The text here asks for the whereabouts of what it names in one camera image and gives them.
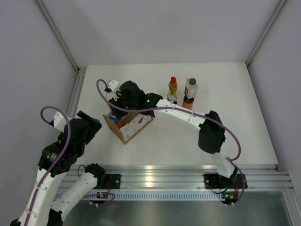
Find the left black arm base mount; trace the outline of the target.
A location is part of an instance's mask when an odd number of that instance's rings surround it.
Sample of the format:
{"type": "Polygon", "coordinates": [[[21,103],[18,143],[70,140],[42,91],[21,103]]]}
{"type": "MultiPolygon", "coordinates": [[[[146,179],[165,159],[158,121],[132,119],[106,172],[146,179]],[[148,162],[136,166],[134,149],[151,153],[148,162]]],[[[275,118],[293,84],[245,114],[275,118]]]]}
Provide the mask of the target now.
{"type": "Polygon", "coordinates": [[[121,175],[120,174],[106,174],[103,189],[118,190],[120,189],[121,175]]]}

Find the yellow bottle red cap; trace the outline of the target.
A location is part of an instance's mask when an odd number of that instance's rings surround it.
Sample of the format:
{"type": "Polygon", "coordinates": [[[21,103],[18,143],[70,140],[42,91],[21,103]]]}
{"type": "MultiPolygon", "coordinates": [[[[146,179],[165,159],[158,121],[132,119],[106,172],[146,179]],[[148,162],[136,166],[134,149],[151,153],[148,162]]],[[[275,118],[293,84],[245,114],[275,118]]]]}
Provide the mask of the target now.
{"type": "Polygon", "coordinates": [[[174,96],[176,97],[176,93],[177,93],[177,79],[176,77],[171,77],[170,78],[170,82],[168,84],[168,97],[174,96]]]}

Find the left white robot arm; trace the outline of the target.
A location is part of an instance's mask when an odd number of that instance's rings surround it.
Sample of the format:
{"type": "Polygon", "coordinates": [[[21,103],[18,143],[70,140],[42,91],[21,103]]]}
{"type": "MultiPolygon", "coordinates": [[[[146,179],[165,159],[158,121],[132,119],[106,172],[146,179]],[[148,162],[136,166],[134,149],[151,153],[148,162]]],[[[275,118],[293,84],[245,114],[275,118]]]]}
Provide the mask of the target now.
{"type": "Polygon", "coordinates": [[[71,166],[102,127],[99,120],[83,111],[73,119],[58,108],[55,111],[53,119],[46,123],[60,134],[56,142],[43,149],[32,194],[22,215],[11,222],[12,226],[61,226],[87,192],[106,184],[106,170],[92,163],[71,188],[54,200],[71,166]]]}

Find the dark blue pump bottle orange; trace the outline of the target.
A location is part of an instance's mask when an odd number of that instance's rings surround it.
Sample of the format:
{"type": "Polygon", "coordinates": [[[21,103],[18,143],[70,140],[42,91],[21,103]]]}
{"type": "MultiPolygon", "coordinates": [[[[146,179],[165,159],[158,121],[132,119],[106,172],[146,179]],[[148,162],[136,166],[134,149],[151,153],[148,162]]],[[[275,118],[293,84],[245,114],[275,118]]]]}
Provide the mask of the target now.
{"type": "Polygon", "coordinates": [[[182,107],[191,110],[193,107],[194,97],[187,94],[183,98],[182,107]]]}

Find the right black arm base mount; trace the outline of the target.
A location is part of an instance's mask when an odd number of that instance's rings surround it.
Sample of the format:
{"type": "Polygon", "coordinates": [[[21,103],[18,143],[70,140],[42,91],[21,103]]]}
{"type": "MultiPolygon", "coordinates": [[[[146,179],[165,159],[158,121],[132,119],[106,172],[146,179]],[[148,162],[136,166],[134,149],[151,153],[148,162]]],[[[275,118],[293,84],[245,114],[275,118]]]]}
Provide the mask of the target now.
{"type": "Polygon", "coordinates": [[[217,173],[204,174],[204,183],[206,189],[238,189],[248,188],[246,179],[243,178],[244,174],[234,173],[230,178],[223,177],[217,173]]]}

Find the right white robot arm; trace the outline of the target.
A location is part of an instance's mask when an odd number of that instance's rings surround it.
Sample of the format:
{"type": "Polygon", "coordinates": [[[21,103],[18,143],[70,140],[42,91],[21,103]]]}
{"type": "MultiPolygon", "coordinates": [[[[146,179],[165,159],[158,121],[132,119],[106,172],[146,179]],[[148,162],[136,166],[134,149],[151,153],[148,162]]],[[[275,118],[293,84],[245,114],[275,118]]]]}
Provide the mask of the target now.
{"type": "Polygon", "coordinates": [[[225,128],[217,112],[210,111],[205,115],[192,112],[161,95],[144,93],[132,81],[120,84],[111,80],[105,91],[113,94],[109,100],[113,116],[122,118],[128,113],[140,113],[152,118],[169,119],[197,132],[199,148],[214,158],[220,184],[230,187],[236,182],[235,168],[223,150],[225,128]]]}

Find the clear square bottle grey cap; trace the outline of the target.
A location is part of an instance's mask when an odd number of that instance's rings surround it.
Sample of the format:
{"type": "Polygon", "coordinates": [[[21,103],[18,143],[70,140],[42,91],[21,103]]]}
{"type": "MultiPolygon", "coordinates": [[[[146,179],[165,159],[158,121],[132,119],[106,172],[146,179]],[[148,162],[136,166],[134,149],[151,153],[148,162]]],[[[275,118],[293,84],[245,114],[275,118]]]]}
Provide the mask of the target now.
{"type": "Polygon", "coordinates": [[[195,78],[188,78],[185,84],[184,94],[195,98],[198,89],[197,81],[195,78]]]}

